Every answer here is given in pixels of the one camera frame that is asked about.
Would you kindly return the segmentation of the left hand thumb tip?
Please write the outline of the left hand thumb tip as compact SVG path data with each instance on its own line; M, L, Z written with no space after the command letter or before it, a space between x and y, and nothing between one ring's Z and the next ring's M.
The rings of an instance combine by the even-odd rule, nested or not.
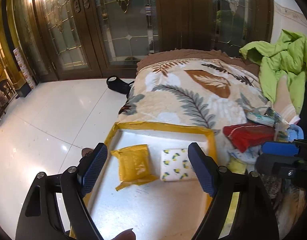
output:
M136 235L133 232L133 229L128 229L118 234L112 240L136 240Z

